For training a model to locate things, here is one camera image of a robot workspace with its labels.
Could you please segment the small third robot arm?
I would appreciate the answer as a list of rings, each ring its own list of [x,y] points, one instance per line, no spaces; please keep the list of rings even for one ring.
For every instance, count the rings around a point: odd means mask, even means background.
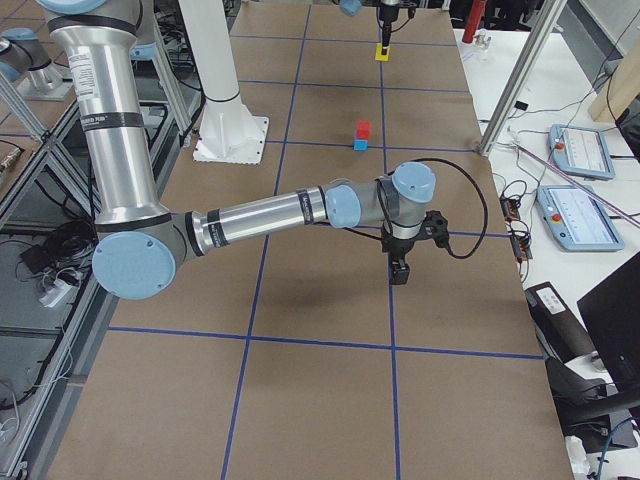
[[[29,28],[1,33],[1,73],[25,100],[64,101],[73,87],[68,67],[56,64]]]

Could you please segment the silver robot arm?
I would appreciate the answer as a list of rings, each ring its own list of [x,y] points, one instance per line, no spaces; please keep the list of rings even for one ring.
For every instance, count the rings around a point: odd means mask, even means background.
[[[152,297],[190,259],[324,221],[342,229],[380,222],[391,257],[402,257],[425,236],[436,178],[415,161],[367,183],[335,180],[205,214],[170,211],[158,197],[131,64],[151,24],[152,3],[46,1],[42,7],[73,76],[101,199],[92,268],[110,293]]]
[[[375,60],[386,62],[389,60],[391,36],[394,32],[402,29],[410,20],[415,17],[417,4],[414,1],[359,1],[340,0],[334,1],[339,9],[347,16],[354,17],[365,4],[376,9],[376,23],[381,32],[381,42],[376,45]],[[407,11],[407,20],[400,26],[394,27],[398,20],[400,11]]]

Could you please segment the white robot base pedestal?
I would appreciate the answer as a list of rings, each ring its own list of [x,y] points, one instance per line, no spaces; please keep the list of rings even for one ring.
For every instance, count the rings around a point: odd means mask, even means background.
[[[269,119],[252,115],[242,100],[223,3],[180,0],[179,6],[206,101],[194,159],[256,165]]]

